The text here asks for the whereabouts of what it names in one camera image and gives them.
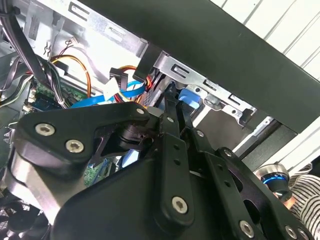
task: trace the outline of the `metal plate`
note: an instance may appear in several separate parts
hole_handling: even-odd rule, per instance
[[[209,1],[82,2],[295,132],[320,115],[320,84]]]

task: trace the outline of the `person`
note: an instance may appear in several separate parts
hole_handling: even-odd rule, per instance
[[[320,177],[308,174],[312,164],[290,178],[292,197],[284,205],[320,240]]]

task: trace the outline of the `mounting hole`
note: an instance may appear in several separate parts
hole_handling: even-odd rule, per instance
[[[176,164],[176,165],[178,165],[178,166],[180,166],[181,165],[181,162],[180,162],[180,160],[179,159],[175,159],[175,160],[173,160],[174,161],[174,163]]]
[[[231,184],[230,184],[230,182],[228,182],[228,181],[224,181],[224,184],[225,184],[228,188],[231,188]]]

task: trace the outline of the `screw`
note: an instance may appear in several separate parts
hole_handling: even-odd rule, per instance
[[[197,130],[196,133],[202,138],[205,136],[204,133],[200,130]]]
[[[301,228],[298,228],[299,233],[301,234],[301,236],[303,237],[304,240],[309,240],[308,235],[305,233],[305,231],[303,231]]]
[[[82,142],[75,140],[75,139],[72,139],[72,140],[69,140],[65,143],[65,148],[70,153],[79,154],[85,149],[85,146]]]
[[[244,220],[240,221],[239,226],[245,235],[247,235],[251,239],[254,238],[255,232],[247,221],[244,221]]]
[[[180,214],[186,214],[188,211],[188,205],[183,198],[174,196],[172,198],[172,207]]]
[[[228,157],[232,157],[232,153],[228,149],[225,149],[223,151],[224,151],[225,155],[227,155]]]
[[[35,126],[35,131],[37,134],[40,134],[42,136],[51,136],[56,132],[54,126],[48,124],[48,123],[40,123],[37,126]]]
[[[169,122],[172,122],[172,123],[175,122],[175,121],[174,121],[171,117],[169,117],[169,116],[168,116],[166,119],[168,119]]]
[[[297,234],[295,233],[295,231],[288,225],[285,226],[285,230],[286,232],[289,234],[289,236],[293,239],[297,239]]]
[[[140,109],[140,108],[137,108],[136,111],[137,111],[139,114],[145,114],[145,111],[143,111],[143,110]]]
[[[212,102],[210,102],[210,101],[208,101],[208,100],[205,100],[205,103],[208,104],[208,105],[210,105],[210,106],[213,104]]]

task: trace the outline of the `black cable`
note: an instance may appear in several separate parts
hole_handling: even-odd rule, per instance
[[[48,86],[46,75],[42,70],[40,63],[31,48],[26,36],[24,35],[17,18],[12,12],[15,8],[10,0],[0,0],[0,22],[3,31],[11,45],[15,48],[20,58],[26,64],[28,69],[33,73],[34,77],[43,85]]]

